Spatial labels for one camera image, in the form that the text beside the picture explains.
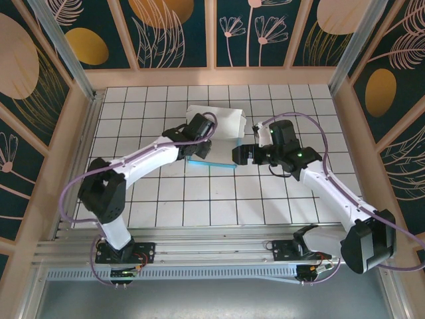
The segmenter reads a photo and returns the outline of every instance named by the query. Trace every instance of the cable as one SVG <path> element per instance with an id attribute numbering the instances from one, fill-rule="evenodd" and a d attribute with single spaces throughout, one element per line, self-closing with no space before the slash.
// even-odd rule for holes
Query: cable
<path id="1" fill-rule="evenodd" d="M 327 179 L 332 183 L 332 185 L 334 185 L 335 188 L 338 189 L 338 191 L 342 195 L 344 195 L 344 197 L 346 197 L 353 205 L 358 207 L 363 213 L 366 213 L 370 217 L 375 218 L 377 221 L 380 221 L 381 223 L 384 223 L 385 225 L 388 225 L 388 226 L 392 227 L 393 229 L 400 231 L 401 233 L 405 234 L 410 239 L 416 241 L 425 250 L 425 243 L 423 241 L 421 241 L 417 236 L 413 235 L 412 233 L 410 233 L 406 229 L 403 229 L 400 226 L 398 226 L 394 223 L 391 223 L 390 221 L 387 221 L 386 219 L 384 219 L 384 218 L 382 218 L 378 215 L 375 215 L 373 212 L 368 211 L 363 206 L 358 206 L 358 203 L 356 202 L 356 200 L 353 199 L 346 191 L 344 191 L 344 189 L 341 186 L 339 186 L 338 183 L 329 175 L 329 171 L 328 171 L 327 166 L 326 166 L 326 160 L 327 160 L 328 153 L 329 153 L 329 144 L 327 143 L 325 131 L 323 131 L 323 128 L 321 128 L 319 123 L 317 123 L 312 117 L 305 115 L 305 114 L 302 114 L 302 113 L 298 113 L 298 112 L 286 112 L 286 113 L 282 113 L 282 114 L 273 116 L 272 118 L 269 118 L 268 120 L 262 122 L 262 125 L 264 126 L 264 125 L 272 122 L 273 120 L 275 120 L 276 118 L 279 118 L 281 116 L 302 116 L 304 118 L 307 118 L 310 122 L 313 122 L 313 124 L 316 125 L 317 128 L 319 129 L 320 134 L 323 138 L 323 143 L 325 144 L 325 153 L 323 155 L 323 171 L 325 172 Z M 406 268 L 388 266 L 388 265 L 383 265 L 383 264 L 379 264 L 378 266 L 381 267 L 381 268 L 387 269 L 387 270 L 410 272 L 410 271 L 416 271 L 416 270 L 420 270 L 420 269 L 425 268 L 425 261 L 423 261 L 421 264 L 419 264 L 417 266 L 406 267 Z"/>
<path id="2" fill-rule="evenodd" d="M 79 182 L 80 180 L 84 179 L 85 177 L 91 176 L 91 175 L 96 175 L 99 173 L 103 173 L 104 171 L 109 171 L 110 169 L 114 169 L 117 168 L 119 166 L 122 165 L 126 165 L 128 163 L 131 163 L 134 160 L 137 160 L 139 158 L 141 158 L 142 156 L 148 154 L 149 152 L 152 152 L 154 150 L 158 150 L 161 148 L 165 148 L 167 146 L 183 146 L 183 145 L 194 145 L 194 144 L 199 144 L 202 142 L 205 142 L 207 140 L 209 140 L 213 134 L 215 133 L 218 123 L 217 123 L 217 117 L 215 116 L 215 114 L 211 113 L 211 112 L 205 112 L 203 114 L 204 116 L 209 115 L 212 116 L 212 118 L 214 118 L 214 125 L 212 126 L 212 129 L 210 130 L 210 132 L 207 134 L 207 136 L 205 136 L 204 138 L 201 138 L 200 140 L 197 141 L 188 141 L 188 142 L 167 142 L 167 143 L 162 143 L 162 144 L 157 144 L 154 146 L 151 146 L 150 148 L 147 148 L 145 150 L 141 150 L 139 153 L 129 157 L 129 158 L 124 158 L 124 161 L 122 163 L 117 163 L 114 165 L 109 165 L 106 167 L 102 167 L 102 168 L 98 168 L 98 169 L 94 169 L 92 171 L 87 171 L 86 173 L 75 177 L 72 181 L 70 181 L 68 183 L 67 186 L 65 186 L 65 188 L 62 190 L 62 193 L 60 194 L 59 197 L 59 211 L 60 211 L 60 215 L 62 216 L 62 218 L 70 223 L 87 223 L 87 222 L 92 222 L 92 223 L 98 223 L 98 220 L 95 218 L 87 218 L 87 219 L 74 219 L 72 217 L 69 217 L 64 210 L 64 200 L 65 200 L 65 196 L 68 193 L 68 191 L 70 190 L 70 188 L 77 182 Z"/>
<path id="3" fill-rule="evenodd" d="M 314 284 L 320 284 L 322 282 L 325 282 L 326 280 L 329 280 L 330 278 L 335 276 L 335 274 L 339 270 L 340 266 L 341 266 L 341 258 L 338 260 L 338 263 L 337 263 L 337 266 L 335 267 L 335 270 L 328 277 L 320 279 L 320 280 L 309 281 L 309 282 L 306 282 L 306 283 L 310 284 L 310 286 L 313 286 Z"/>
<path id="4" fill-rule="evenodd" d="M 98 276 L 98 274 L 96 274 L 96 271 L 94 270 L 94 264 L 93 264 L 93 252 L 94 252 L 94 247 L 96 246 L 96 241 L 98 241 L 98 239 L 102 239 L 102 236 L 100 235 L 96 235 L 93 239 L 92 242 L 92 246 L 90 246 L 90 268 L 92 269 L 92 273 L 93 275 L 96 277 L 96 279 L 98 280 L 98 282 L 100 282 L 101 284 L 104 284 L 105 286 L 112 286 L 112 287 L 116 287 L 116 285 L 114 285 L 112 282 L 110 281 L 105 281 L 102 278 L 100 278 Z"/>

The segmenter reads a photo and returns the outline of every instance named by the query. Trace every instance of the black grid line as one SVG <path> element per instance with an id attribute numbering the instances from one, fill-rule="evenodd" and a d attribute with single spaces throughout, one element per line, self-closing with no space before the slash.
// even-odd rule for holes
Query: black grid line
<path id="1" fill-rule="evenodd" d="M 332 100 L 331 98 L 273 98 L 271 100 L 275 101 L 275 100 Z M 259 100 L 270 100 L 269 98 L 233 98 L 231 100 L 228 101 L 259 101 Z M 202 101 L 202 102 L 207 102 L 208 100 L 188 100 L 188 101 Z M 129 101 L 126 103 L 145 103 L 146 101 Z M 148 102 L 185 102 L 185 100 L 171 100 L 171 101 L 148 101 Z M 123 103 L 123 102 L 103 102 L 103 104 L 109 104 L 109 103 Z"/>
<path id="2" fill-rule="evenodd" d="M 189 98 L 189 86 L 186 86 L 186 111 L 187 111 L 187 107 L 188 107 L 188 99 Z M 168 107 L 168 103 L 167 106 L 165 107 L 165 116 L 167 116 L 167 107 Z M 183 161 L 185 161 L 184 165 L 183 165 L 183 211 L 182 211 L 182 219 L 181 219 L 181 225 L 184 226 L 185 225 L 185 194 L 186 194 L 186 159 L 184 158 Z"/>
<path id="3" fill-rule="evenodd" d="M 310 85 L 308 86 L 308 90 L 310 91 L 310 95 L 313 98 L 313 94 L 311 93 Z M 314 101 L 313 101 L 313 107 L 314 107 L 314 112 L 316 113 L 316 116 L 317 116 L 317 123 L 319 123 L 319 125 L 320 125 L 319 116 L 317 115 L 316 105 L 314 105 Z M 327 158 L 325 158 L 325 160 L 327 160 L 327 162 L 329 163 L 329 166 L 330 166 L 331 161 L 329 159 L 329 156 L 327 156 Z M 314 198 L 314 194 L 313 194 L 313 202 L 314 202 L 314 208 L 316 210 L 317 222 L 320 223 L 319 212 L 317 211 L 317 205 L 316 205 L 316 200 Z"/>
<path id="4" fill-rule="evenodd" d="M 228 90 L 228 97 L 230 98 L 230 88 L 229 85 L 227 86 L 227 90 Z M 233 169 L 233 182 L 234 182 L 234 202 L 235 202 L 235 207 L 236 207 L 236 224 L 239 225 L 239 212 L 238 212 L 238 196 L 236 194 L 236 170 Z"/>
<path id="5" fill-rule="evenodd" d="M 201 102 L 205 102 L 205 104 L 202 103 L 201 105 L 210 105 L 210 104 L 214 105 L 214 102 L 216 102 L 216 100 L 210 101 L 210 95 L 211 95 L 210 86 L 206 86 L 206 87 L 207 87 L 207 99 L 205 100 L 205 98 L 201 98 L 200 100 L 197 100 L 197 101 L 199 101 L 199 104 L 201 104 Z M 289 88 L 289 93 L 290 93 L 291 98 L 277 98 L 277 99 L 273 99 L 272 98 L 272 95 L 271 95 L 271 92 L 270 92 L 270 86 L 267 86 L 268 92 L 269 92 L 269 95 L 270 95 L 269 98 L 254 98 L 254 99 L 251 98 L 251 91 L 250 91 L 251 88 L 249 86 L 246 86 L 246 87 L 248 89 L 249 99 L 247 99 L 247 98 L 242 98 L 242 99 L 233 98 L 233 99 L 230 99 L 230 86 L 227 86 L 228 100 L 225 100 L 225 101 L 229 103 L 229 107 L 230 107 L 230 102 L 233 101 L 233 100 L 246 101 L 246 103 L 249 100 L 250 101 L 250 109 L 251 109 L 251 113 L 252 113 L 252 111 L 253 111 L 252 101 L 253 100 L 265 100 L 265 101 L 267 100 L 267 103 L 268 103 L 268 101 L 270 101 L 272 103 L 272 114 L 274 116 L 274 115 L 276 115 L 276 112 L 274 110 L 274 105 L 273 105 L 273 101 L 274 100 L 291 100 L 292 109 L 294 111 L 295 111 L 295 107 L 294 107 L 294 101 L 293 100 L 300 100 L 300 99 L 293 99 L 292 92 L 291 92 L 290 87 L 288 87 L 288 88 Z M 146 94 L 145 95 L 145 100 L 147 99 L 147 93 L 148 93 L 148 88 L 147 88 L 146 93 L 145 93 Z M 153 117 L 153 116 L 152 117 L 151 116 L 148 117 L 149 119 L 155 119 L 155 118 L 157 118 L 157 119 L 164 119 L 164 123 L 163 123 L 164 129 L 165 129 L 165 120 L 166 119 L 184 119 L 184 117 L 182 117 L 182 116 L 179 116 L 179 117 L 174 117 L 174 116 L 168 117 L 167 116 L 167 109 L 168 109 L 168 105 L 167 104 L 168 104 L 168 99 L 169 99 L 168 98 L 168 94 L 169 94 L 169 87 L 167 86 L 167 89 L 166 89 L 166 96 L 167 97 L 166 97 L 166 99 L 164 99 L 165 101 L 155 101 L 155 102 L 165 102 L 165 114 L 164 114 L 164 117 L 159 117 L 159 116 L 158 117 Z M 189 87 L 187 86 L 187 99 L 186 100 L 172 101 L 172 102 L 185 102 L 186 103 L 186 107 L 187 107 L 189 105 Z M 104 104 L 105 103 L 118 103 L 118 102 L 104 102 L 102 104 L 102 109 L 101 109 L 101 112 L 100 112 L 100 117 L 102 116 L 102 112 L 104 110 Z M 119 137 L 122 137 L 122 136 L 120 136 L 120 130 L 121 130 L 121 127 L 123 126 L 122 120 L 124 118 L 124 108 L 125 108 L 125 105 L 127 103 L 133 103 L 133 102 L 126 102 L 126 97 L 125 97 L 125 99 L 124 99 L 124 106 L 123 106 L 123 110 L 122 110 L 122 116 L 121 116 L 121 118 L 116 118 L 116 120 L 120 120 L 120 126 L 119 126 L 119 130 L 118 130 L 118 135 L 97 137 L 97 135 L 98 135 L 98 129 L 99 129 L 99 124 L 100 124 L 100 118 L 99 118 L 99 120 L 97 122 L 97 126 L 96 126 L 95 138 L 94 138 L 94 141 L 92 143 L 92 149 L 90 151 L 90 155 L 91 156 L 90 156 L 89 161 L 93 158 L 92 153 L 93 153 L 94 144 L 95 144 L 97 138 L 98 139 L 101 139 L 101 138 L 116 138 L 116 144 L 115 144 L 114 156 L 113 156 L 113 157 L 116 158 L 116 154 L 117 154 L 117 150 L 118 150 L 118 138 Z M 315 107 L 315 115 L 316 116 L 319 116 L 317 114 L 317 108 L 316 107 Z M 335 116 L 335 115 L 334 114 L 326 114 L 326 115 L 321 115 L 321 116 L 325 117 L 325 116 Z M 144 124 L 145 124 L 144 123 L 144 120 L 145 119 L 148 119 L 147 117 L 145 117 L 145 108 L 143 110 L 143 116 L 141 118 L 140 118 L 140 116 L 137 117 L 137 118 L 133 118 L 133 117 L 130 117 L 130 118 L 132 120 L 141 120 L 142 121 L 142 125 L 141 125 L 141 128 L 140 128 L 141 131 L 143 130 L 143 127 L 144 127 Z M 295 119 L 296 119 L 296 125 L 298 126 L 298 131 L 299 131 L 299 124 L 298 124 L 297 116 L 295 117 Z M 155 135 L 154 134 L 149 134 L 149 132 L 147 133 L 146 136 L 142 136 L 141 131 L 140 131 L 140 135 L 139 136 L 126 136 L 126 138 L 137 138 L 139 140 L 139 146 L 140 146 L 141 141 L 142 141 L 142 138 L 157 138 L 158 137 L 157 134 L 155 134 Z M 312 134 L 320 135 L 319 132 L 318 133 L 313 133 L 313 132 L 310 132 L 310 133 L 298 133 L 297 136 L 300 138 L 301 145 L 303 145 L 302 137 L 303 136 L 309 136 L 309 135 L 312 135 Z M 327 135 L 331 135 L 331 134 L 341 134 L 341 135 L 343 135 L 341 132 L 327 133 Z M 334 148 L 337 151 L 336 152 L 330 152 L 330 153 L 332 153 L 332 154 L 345 154 L 345 153 L 349 153 L 347 150 L 342 150 L 341 149 L 341 147 L 339 146 L 339 140 L 340 139 L 337 138 L 338 144 L 335 144 L 338 148 L 337 149 Z M 184 162 L 184 167 L 183 167 L 183 169 L 184 169 L 184 171 L 183 171 L 184 172 L 184 174 L 183 174 L 183 199 L 182 200 L 172 200 L 172 201 L 175 201 L 175 202 L 182 202 L 183 203 L 182 204 L 183 205 L 183 215 L 182 215 L 181 225 L 182 226 L 185 225 L 185 202 L 190 202 L 190 201 L 205 201 L 205 200 L 208 200 L 209 201 L 209 225 L 212 225 L 212 221 L 211 221 L 211 202 L 212 201 L 234 201 L 235 202 L 235 206 L 236 206 L 236 224 L 239 225 L 239 213 L 240 212 L 238 211 L 238 202 L 237 202 L 238 199 L 237 199 L 236 173 L 235 173 L 235 171 L 233 170 L 233 172 L 232 172 L 232 174 L 230 176 L 229 176 L 229 174 L 226 174 L 226 175 L 220 174 L 220 175 L 215 175 L 214 176 L 214 177 L 232 177 L 233 176 L 233 179 L 234 179 L 234 192 L 235 192 L 234 199 L 211 199 L 211 168 L 209 167 L 209 171 L 208 171 L 209 196 L 207 197 L 208 199 L 187 200 L 188 194 L 185 194 L 185 187 L 186 187 L 186 180 L 185 179 L 186 179 L 187 164 L 188 163 L 185 161 Z M 350 173 L 338 173 L 338 175 L 355 175 L 355 173 L 353 173 L 353 172 L 350 172 Z M 262 198 L 263 197 L 263 185 L 262 185 L 261 176 L 263 176 L 263 174 L 261 174 L 260 168 L 258 167 L 258 173 L 255 173 L 254 175 L 237 175 L 237 177 L 244 177 L 244 176 L 246 176 L 246 177 L 257 176 L 257 178 L 259 179 L 260 193 L 257 196 L 255 196 L 255 197 L 261 197 L 261 198 L 246 198 L 244 200 L 247 200 L 247 201 L 250 201 L 250 200 L 262 200 L 263 220 L 264 220 L 264 223 L 266 224 L 265 211 L 264 211 L 264 199 Z M 201 177 L 206 177 L 206 176 L 191 176 L 191 177 L 194 177 L 194 178 L 199 177 L 199 178 L 201 178 Z M 167 202 L 166 200 L 159 200 L 159 187 L 160 187 L 160 183 L 161 183 L 160 179 L 161 178 L 163 178 L 163 179 L 175 178 L 175 176 L 162 177 L 161 176 L 161 168 L 159 168 L 159 176 L 158 177 L 156 177 L 156 176 L 155 177 L 150 177 L 149 176 L 149 177 L 143 177 L 143 178 L 146 178 L 146 179 L 148 179 L 148 178 L 157 178 L 158 179 L 157 200 L 152 200 L 152 201 L 146 201 L 146 200 L 144 200 L 144 201 L 133 201 L 133 195 L 134 195 L 134 187 L 133 187 L 133 189 L 131 190 L 131 200 L 130 200 L 130 202 L 127 202 L 126 203 L 126 205 L 130 205 L 130 208 L 129 208 L 129 219 L 128 219 L 128 222 L 127 222 L 127 226 L 128 227 L 131 224 L 130 223 L 130 219 L 131 219 L 131 215 L 132 215 L 132 212 L 131 211 L 133 209 L 133 203 L 143 203 L 143 202 L 161 203 L 161 202 Z M 278 197 L 274 197 L 274 198 L 267 198 L 267 199 L 287 199 L 287 201 L 288 201 L 288 207 L 289 207 L 289 210 L 290 210 L 290 219 L 291 219 L 291 223 L 293 223 L 293 216 L 292 216 L 292 210 L 291 210 L 291 204 L 290 204 L 291 199 L 308 199 L 308 198 L 313 198 L 314 203 L 315 203 L 315 199 L 314 198 L 315 197 L 317 198 L 317 196 L 315 196 L 313 193 L 311 193 L 312 194 L 311 197 L 310 196 L 309 197 L 289 197 L 289 194 L 288 194 L 289 193 L 288 192 L 288 185 L 287 185 L 287 182 L 286 181 L 285 181 L 285 187 L 286 187 L 286 194 L 284 194 L 284 192 L 282 192 L 282 195 L 283 196 L 278 196 Z M 318 217 L 317 205 L 316 204 L 315 204 L 315 209 L 316 209 L 317 220 L 320 222 L 319 217 Z M 155 226 L 157 225 L 157 214 L 158 214 L 158 205 L 156 205 Z"/>
<path id="6" fill-rule="evenodd" d="M 127 92 L 128 92 L 128 88 L 126 90 L 126 96 L 124 96 L 124 103 L 126 102 Z M 120 131 L 121 131 L 121 124 L 122 124 L 122 116 L 123 115 L 124 115 L 124 107 L 122 108 L 122 112 L 121 112 L 120 126 L 118 127 L 118 136 L 117 136 L 117 142 L 115 144 L 114 157 L 116 157 L 116 154 L 117 154 L 118 140 L 120 138 Z"/>
<path id="7" fill-rule="evenodd" d="M 167 91 L 165 93 L 165 99 L 167 99 L 167 95 L 168 95 L 168 86 L 167 86 Z M 165 112 L 164 112 L 164 125 L 162 127 L 162 130 L 165 130 L 165 115 L 167 113 L 167 103 L 165 103 Z M 159 190 L 161 187 L 161 168 L 159 168 L 159 176 L 158 176 L 158 194 L 157 194 L 157 202 L 159 202 Z M 158 222 L 158 204 L 157 204 L 157 212 L 155 214 L 155 227 L 157 226 L 157 222 Z"/>
<path id="8" fill-rule="evenodd" d="M 294 102 L 292 102 L 292 99 L 291 99 L 291 104 L 292 104 L 292 108 L 294 109 Z M 288 200 L 288 208 L 290 210 L 290 218 L 291 218 L 291 223 L 292 223 L 291 203 L 290 203 L 290 196 L 289 196 L 289 193 L 288 193 L 288 186 L 286 185 L 286 178 L 284 178 L 284 183 L 285 183 L 286 199 Z M 264 223 L 266 223 L 266 213 L 264 213 Z"/>
<path id="9" fill-rule="evenodd" d="M 210 86 L 208 85 L 207 86 L 207 98 L 208 98 L 208 105 L 210 104 Z M 210 172 L 210 169 L 208 169 L 208 180 L 209 180 L 209 187 L 210 187 L 210 191 L 209 191 L 209 209 L 210 209 L 210 226 L 211 226 L 211 172 Z"/>

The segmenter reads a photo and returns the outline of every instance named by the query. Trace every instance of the white box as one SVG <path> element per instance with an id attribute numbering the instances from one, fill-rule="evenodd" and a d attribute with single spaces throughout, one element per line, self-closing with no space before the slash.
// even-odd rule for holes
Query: white box
<path id="1" fill-rule="evenodd" d="M 215 108 L 212 106 L 190 105 L 187 108 L 186 119 L 189 123 L 196 113 L 213 113 L 217 117 L 217 129 L 211 138 L 211 150 L 205 159 L 196 155 L 189 158 L 190 163 L 235 168 L 232 160 L 232 150 L 240 145 L 244 137 L 246 124 L 243 110 L 232 108 Z"/>

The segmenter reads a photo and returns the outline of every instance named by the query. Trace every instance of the black mount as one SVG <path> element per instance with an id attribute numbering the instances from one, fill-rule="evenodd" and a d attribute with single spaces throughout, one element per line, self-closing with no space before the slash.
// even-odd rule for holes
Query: black mount
<path id="1" fill-rule="evenodd" d="M 375 215 L 395 223 L 387 209 L 375 211 Z M 395 254 L 396 230 L 373 217 L 355 223 L 341 241 L 341 254 L 352 271 L 363 274 Z"/>
<path id="2" fill-rule="evenodd" d="M 88 167 L 88 171 L 109 165 L 110 162 L 96 158 Z M 87 210 L 95 214 L 101 224 L 111 223 L 121 215 L 126 204 L 124 174 L 110 169 L 84 178 L 78 190 L 78 198 Z"/>
<path id="3" fill-rule="evenodd" d="M 108 243 L 96 245 L 96 264 L 151 264 L 155 258 L 155 243 L 135 243 L 133 239 L 120 251 Z"/>
<path id="4" fill-rule="evenodd" d="M 294 240 L 272 241 L 274 261 L 320 261 L 322 256 L 311 251 L 299 251 Z M 332 259 L 331 255 L 322 254 L 325 259 Z"/>
<path id="5" fill-rule="evenodd" d="M 166 130 L 162 133 L 162 136 L 169 138 L 173 142 L 197 141 L 207 136 L 213 126 L 214 122 L 211 122 L 202 114 L 197 113 L 189 124 L 182 124 L 176 128 Z M 177 160 L 182 160 L 186 156 L 193 154 L 205 159 L 210 149 L 210 140 L 195 145 L 179 146 Z"/>

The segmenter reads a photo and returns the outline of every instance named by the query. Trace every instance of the metal floor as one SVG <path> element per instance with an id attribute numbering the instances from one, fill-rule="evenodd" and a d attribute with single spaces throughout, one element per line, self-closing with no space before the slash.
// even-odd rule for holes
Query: metal floor
<path id="1" fill-rule="evenodd" d="M 48 281 L 37 318 L 392 318 L 381 285 L 377 270 L 358 275 L 344 266 L 317 286 L 261 279 L 152 280 L 114 290 L 93 281 Z"/>

